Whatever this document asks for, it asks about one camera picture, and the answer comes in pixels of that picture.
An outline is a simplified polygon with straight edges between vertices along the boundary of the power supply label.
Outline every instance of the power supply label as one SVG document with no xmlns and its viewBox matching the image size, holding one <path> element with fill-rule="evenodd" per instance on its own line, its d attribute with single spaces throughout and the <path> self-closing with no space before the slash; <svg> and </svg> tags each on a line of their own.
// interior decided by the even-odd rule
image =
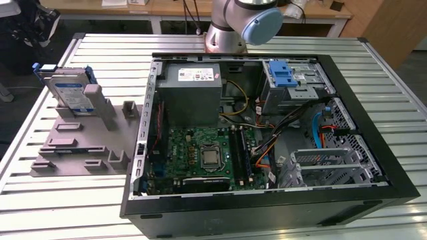
<svg viewBox="0 0 427 240">
<path fill-rule="evenodd" d="M 76 115 L 91 115 L 94 105 L 84 95 L 84 86 L 80 83 L 56 83 L 56 92 Z"/>
<path fill-rule="evenodd" d="M 182 68 L 178 81 L 214 81 L 214 68 Z"/>
</svg>

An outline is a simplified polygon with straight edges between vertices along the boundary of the blue drive bay latch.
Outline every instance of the blue drive bay latch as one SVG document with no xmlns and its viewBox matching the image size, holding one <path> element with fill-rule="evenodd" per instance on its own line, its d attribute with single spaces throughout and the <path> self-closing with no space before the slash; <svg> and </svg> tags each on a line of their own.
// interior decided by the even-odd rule
<svg viewBox="0 0 427 240">
<path fill-rule="evenodd" d="M 293 69 L 286 61 L 270 61 L 269 65 L 277 87 L 297 87 L 299 85 L 293 76 Z"/>
</svg>

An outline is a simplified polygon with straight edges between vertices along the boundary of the ram slot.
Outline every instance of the ram slot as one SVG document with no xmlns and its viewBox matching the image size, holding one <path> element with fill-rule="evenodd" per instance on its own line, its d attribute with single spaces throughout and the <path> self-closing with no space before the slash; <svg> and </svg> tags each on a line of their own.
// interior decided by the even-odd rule
<svg viewBox="0 0 427 240">
<path fill-rule="evenodd" d="M 232 162 L 234 180 L 244 185 L 252 181 L 251 159 L 246 144 L 244 132 L 239 128 L 228 129 L 230 153 Z"/>
</svg>

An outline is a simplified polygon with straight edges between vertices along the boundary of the slotted aluminum surface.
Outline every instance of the slotted aluminum surface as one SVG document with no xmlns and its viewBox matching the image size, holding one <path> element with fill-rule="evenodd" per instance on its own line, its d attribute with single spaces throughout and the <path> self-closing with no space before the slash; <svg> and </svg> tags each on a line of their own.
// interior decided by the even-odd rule
<svg viewBox="0 0 427 240">
<path fill-rule="evenodd" d="M 92 66 L 114 104 L 143 102 L 154 52 L 204 51 L 203 39 L 183 35 L 87 34 L 74 40 L 62 64 Z M 389 207 L 349 225 L 265 231 L 198 239 L 426 239 L 427 122 L 426 110 L 370 46 L 350 38 L 278 37 L 250 53 L 327 54 L 390 144 L 422 197 Z M 143 239 L 119 218 L 124 175 L 38 177 L 28 175 L 58 113 L 44 88 L 0 163 L 2 239 Z"/>
</svg>

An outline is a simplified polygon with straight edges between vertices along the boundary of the sticker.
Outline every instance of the sticker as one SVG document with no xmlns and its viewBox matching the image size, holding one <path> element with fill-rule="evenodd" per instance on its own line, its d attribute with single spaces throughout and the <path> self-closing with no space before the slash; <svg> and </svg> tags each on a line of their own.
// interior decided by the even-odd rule
<svg viewBox="0 0 427 240">
<path fill-rule="evenodd" d="M 297 73 L 297 74 L 294 74 L 294 79 L 297 79 L 297 80 L 306 80 L 305 74 L 303 74 L 303 73 Z"/>
<path fill-rule="evenodd" d="M 178 81 L 214 81 L 214 68 L 182 68 Z"/>
<path fill-rule="evenodd" d="M 255 107 L 255 112 L 256 112 L 258 115 L 262 115 L 263 108 L 261 106 L 256 106 Z"/>
<path fill-rule="evenodd" d="M 128 11 L 130 14 L 148 14 L 147 11 Z"/>
<path fill-rule="evenodd" d="M 281 156 L 279 159 L 275 161 L 278 164 L 283 164 L 286 162 L 287 158 L 285 156 Z"/>
<path fill-rule="evenodd" d="M 71 150 L 56 150 L 55 151 L 58 154 L 71 154 L 72 151 Z"/>
<path fill-rule="evenodd" d="M 84 86 L 80 83 L 56 83 L 56 92 L 70 109 L 78 115 L 90 115 L 94 112 L 94 105 L 84 95 Z"/>
<path fill-rule="evenodd" d="M 277 176 L 274 175 L 273 172 L 269 173 L 269 178 L 273 181 L 273 183 L 275 184 L 277 183 Z"/>
</svg>

